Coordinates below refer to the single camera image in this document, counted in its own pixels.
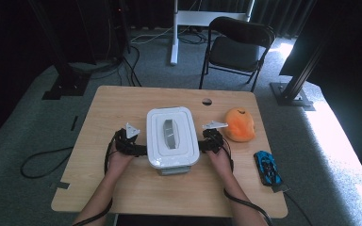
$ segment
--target gray carpet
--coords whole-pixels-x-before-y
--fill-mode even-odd
[[[282,43],[293,44],[293,40],[276,40],[255,95],[271,150],[282,177],[291,187],[288,194],[299,203],[313,225],[362,225],[362,167],[321,89],[310,83],[304,85],[304,93],[316,111],[280,106],[272,94],[269,83],[290,80],[278,75],[285,60],[278,51]],[[135,72],[143,86],[198,88],[204,45],[180,42],[176,66],[170,65],[171,40],[155,39],[134,46],[140,51]],[[132,49],[125,57],[134,64],[137,51]],[[73,65],[87,71],[105,64]],[[212,72],[205,79],[204,89],[250,90],[245,78]],[[62,97],[56,101],[41,99],[58,76],[55,68],[48,68],[35,79],[0,130],[0,225],[71,224],[76,213],[57,213],[50,207],[55,195],[50,185],[60,180],[66,164],[35,180],[24,178],[20,166],[33,153],[73,146],[97,88],[129,86],[129,74],[125,64],[94,73],[84,96]],[[72,129],[75,116],[78,120]],[[44,173],[70,151],[38,157],[25,170],[32,175]],[[297,205],[288,198],[286,201],[288,216],[274,219],[275,225],[308,225]],[[113,215],[110,215],[107,225],[112,224]]]

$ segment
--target person's right hand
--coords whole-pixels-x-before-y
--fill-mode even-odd
[[[107,172],[110,172],[111,175],[115,177],[120,177],[135,156],[125,155],[123,153],[116,151],[116,145],[113,145],[111,147],[111,151],[112,154],[108,159]]]
[[[233,176],[230,166],[230,159],[228,157],[228,154],[226,153],[226,150],[220,150],[217,153],[207,151],[206,154],[210,158],[214,170],[217,171],[217,173],[223,180],[229,176]]]

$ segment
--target wooden table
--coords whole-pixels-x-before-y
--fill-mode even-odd
[[[203,105],[207,98],[212,105]],[[244,106],[255,121],[256,138],[237,143],[228,139],[235,162],[234,174],[251,201],[272,218],[283,218],[288,210],[284,195],[263,186],[253,154],[270,152],[260,112],[253,93],[204,89],[157,89],[100,87],[75,143],[74,150],[52,202],[55,211],[79,212],[104,177],[104,158],[114,133],[129,122],[140,129],[137,143],[146,145],[146,116],[153,108],[185,106],[191,113],[198,140],[202,125],[223,121],[225,112]],[[112,213],[231,217],[229,200],[222,194],[222,184],[205,154],[186,174],[160,176],[147,156],[135,158],[117,184]]]

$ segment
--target black curtain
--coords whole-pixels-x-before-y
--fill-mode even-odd
[[[26,1],[0,1],[0,127],[34,78],[52,65],[24,7]]]
[[[321,88],[362,164],[362,2],[318,0],[280,74],[303,74],[320,46],[307,81]]]
[[[135,26],[137,29],[173,26],[174,1],[172,0],[128,0],[125,3],[129,26]]]

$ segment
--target black metal stand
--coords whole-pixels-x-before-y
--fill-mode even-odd
[[[76,73],[67,62],[62,49],[60,48],[58,38],[52,28],[51,23],[46,16],[40,0],[28,0],[40,27],[37,27],[41,33],[42,41],[45,44],[49,57],[58,71],[58,79],[50,91],[45,92],[43,100],[59,100],[62,95],[82,96],[90,81],[90,74]]]
[[[286,91],[288,91],[287,87],[290,84],[291,83],[270,83],[274,96],[277,99],[277,103],[279,105],[301,106],[306,111],[315,111],[316,109],[313,106],[313,102],[307,99],[302,90],[292,96],[286,95]]]

